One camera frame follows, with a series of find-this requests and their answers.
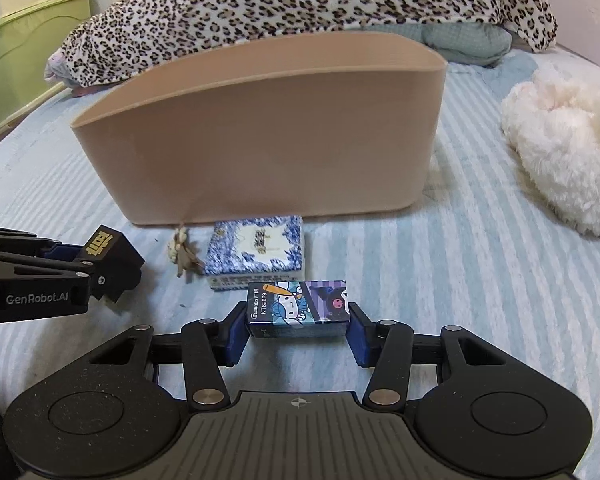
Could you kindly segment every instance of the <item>blue striped bed sheet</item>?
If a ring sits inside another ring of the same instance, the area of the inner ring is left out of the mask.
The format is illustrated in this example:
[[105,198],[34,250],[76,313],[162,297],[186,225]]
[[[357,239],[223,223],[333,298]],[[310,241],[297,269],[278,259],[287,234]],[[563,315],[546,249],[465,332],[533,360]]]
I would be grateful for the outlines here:
[[[514,72],[511,65],[512,83],[530,75]],[[600,240],[561,224],[520,170],[500,131],[498,85],[483,69],[449,66],[422,199],[395,213],[308,220],[307,278],[346,279],[349,298],[372,319],[419,333],[460,324],[578,394],[594,437],[577,474],[600,480]],[[176,278],[166,256],[171,231],[136,228],[120,213],[68,126],[100,97],[60,94],[0,144],[0,226],[81,244],[109,225],[146,259],[142,282],[117,304],[92,299],[83,316],[0,325],[2,411],[129,326],[176,332],[190,320],[220,319],[244,299]],[[190,234],[204,253],[211,227]],[[161,369],[160,384],[177,397],[181,373]],[[370,376],[341,339],[252,340],[240,365],[222,373],[232,396],[262,388],[361,395]],[[435,371],[415,367],[411,382],[409,396],[419,397]]]

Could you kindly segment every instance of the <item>tan storage bin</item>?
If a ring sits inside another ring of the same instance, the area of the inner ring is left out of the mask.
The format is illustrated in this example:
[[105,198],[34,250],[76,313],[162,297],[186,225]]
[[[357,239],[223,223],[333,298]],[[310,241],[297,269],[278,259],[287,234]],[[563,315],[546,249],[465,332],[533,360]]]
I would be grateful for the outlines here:
[[72,124],[138,225],[396,210],[424,186],[445,60],[394,34],[300,34],[136,76]]

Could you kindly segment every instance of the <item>blue floral pattern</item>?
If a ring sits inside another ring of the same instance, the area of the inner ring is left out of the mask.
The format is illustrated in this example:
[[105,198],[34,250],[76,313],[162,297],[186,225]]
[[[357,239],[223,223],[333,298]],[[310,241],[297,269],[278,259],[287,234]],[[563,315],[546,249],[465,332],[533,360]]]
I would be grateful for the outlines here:
[[[278,227],[285,224],[283,236],[291,245],[285,251],[286,259],[272,258],[268,262],[256,261],[255,255],[236,250],[236,232],[242,226]],[[216,222],[214,233],[206,252],[205,274],[262,274],[295,272],[302,269],[302,218],[299,216],[273,216],[247,220]]]

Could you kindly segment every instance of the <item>cartoon character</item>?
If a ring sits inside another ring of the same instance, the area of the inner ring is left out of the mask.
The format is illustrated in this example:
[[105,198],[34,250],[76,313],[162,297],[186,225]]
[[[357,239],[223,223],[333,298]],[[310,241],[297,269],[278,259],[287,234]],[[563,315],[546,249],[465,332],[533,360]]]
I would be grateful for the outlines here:
[[327,310],[329,315],[332,316],[335,312],[339,312],[340,309],[344,309],[345,312],[349,313],[349,303],[347,302],[347,288],[339,286],[333,288],[332,286],[312,286],[312,290],[318,293],[318,296],[324,300],[327,304]]
[[276,282],[275,285],[267,283],[262,288],[278,295],[271,305],[274,316],[282,318],[288,325],[302,325],[306,320],[308,306],[298,282]]

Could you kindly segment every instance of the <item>white fluffy slipper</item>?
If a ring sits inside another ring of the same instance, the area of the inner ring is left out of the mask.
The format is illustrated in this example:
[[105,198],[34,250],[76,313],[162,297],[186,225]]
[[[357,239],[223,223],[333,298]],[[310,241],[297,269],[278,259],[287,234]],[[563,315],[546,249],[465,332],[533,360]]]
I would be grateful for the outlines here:
[[558,216],[600,236],[600,88],[538,69],[502,102],[502,129]]

